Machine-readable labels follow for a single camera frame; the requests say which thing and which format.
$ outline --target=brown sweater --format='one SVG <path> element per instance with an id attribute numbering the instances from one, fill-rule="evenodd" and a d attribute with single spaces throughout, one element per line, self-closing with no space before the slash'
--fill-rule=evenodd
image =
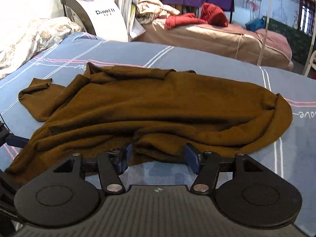
<path id="1" fill-rule="evenodd" d="M 131 164 L 184 162 L 183 145 L 222 156 L 251 153 L 290 125 L 290 105 L 244 82 L 172 69 L 88 63 L 67 87 L 33 79 L 19 101 L 38 121 L 8 173 L 27 182 L 72 153 L 95 157 L 133 143 Z"/>

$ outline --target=circular disc cover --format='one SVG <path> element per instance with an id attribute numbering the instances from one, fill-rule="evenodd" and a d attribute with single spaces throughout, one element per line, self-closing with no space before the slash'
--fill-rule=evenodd
<path id="1" fill-rule="evenodd" d="M 282 181 L 254 183 L 232 179 L 215 194 L 221 211 L 233 221 L 255 228 L 277 228 L 297 217 L 302 199 L 298 190 Z"/>
<path id="2" fill-rule="evenodd" d="M 14 204 L 18 214 L 29 223 L 62 227 L 92 214 L 99 205 L 99 199 L 98 190 L 91 183 L 80 178 L 64 177 L 58 181 L 46 179 L 44 182 L 27 183 L 16 193 Z"/>

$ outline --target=red cloth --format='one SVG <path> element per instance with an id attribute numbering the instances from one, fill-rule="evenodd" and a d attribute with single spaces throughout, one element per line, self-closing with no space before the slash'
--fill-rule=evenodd
<path id="1" fill-rule="evenodd" d="M 202 4 L 201 19 L 206 20 L 210 25 L 228 27 L 225 13 L 219 6 L 212 3 L 205 2 Z"/>
<path id="2" fill-rule="evenodd" d="M 207 24 L 207 21 L 198 19 L 194 13 L 186 13 L 180 16 L 171 15 L 166 20 L 165 29 L 189 24 Z"/>

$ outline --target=metal bolt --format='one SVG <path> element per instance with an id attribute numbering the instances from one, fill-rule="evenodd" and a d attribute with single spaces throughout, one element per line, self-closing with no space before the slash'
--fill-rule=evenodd
<path id="1" fill-rule="evenodd" d="M 119 184 L 116 184 L 116 183 L 113 183 L 113 184 L 109 184 L 106 189 L 108 191 L 113 191 L 113 192 L 118 192 L 120 190 L 122 190 L 122 186 L 119 185 Z"/>
<path id="2" fill-rule="evenodd" d="M 205 192 L 209 189 L 209 187 L 206 184 L 199 183 L 193 186 L 193 190 L 198 192 Z"/>

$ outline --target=bed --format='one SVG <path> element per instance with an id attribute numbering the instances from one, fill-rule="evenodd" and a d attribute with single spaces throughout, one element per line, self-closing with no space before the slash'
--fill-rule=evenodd
<path id="1" fill-rule="evenodd" d="M 165 30 L 165 21 L 156 19 L 143 25 L 146 32 L 137 41 L 180 46 L 257 64 L 264 29 L 252 32 L 233 24 L 228 27 L 200 24 Z M 292 71 L 291 58 L 292 50 L 286 38 L 269 31 L 261 65 Z"/>
<path id="2" fill-rule="evenodd" d="M 252 82 L 281 93 L 290 103 L 293 121 L 288 130 L 273 144 L 251 156 L 292 183 L 301 192 L 303 205 L 296 226 L 308 236 L 316 234 L 316 82 L 312 79 L 271 67 L 255 67 L 239 60 L 212 53 L 162 44 L 105 41 L 87 33 L 68 35 L 55 45 L 25 63 L 0 81 L 0 112 L 14 134 L 30 138 L 42 125 L 18 101 L 20 90 L 29 86 L 34 77 L 53 78 L 53 82 L 68 85 L 77 74 L 85 71 L 90 61 L 104 67 L 113 64 L 146 68 L 193 69 L 198 74 Z M 10 165 L 19 149 L 0 147 L 0 169 Z M 196 175 L 187 165 L 147 162 L 131 166 L 121 176 L 130 184 L 186 184 L 191 186 Z M 218 184 L 231 179 L 221 173 Z M 88 181 L 100 188 L 96 175 Z"/>

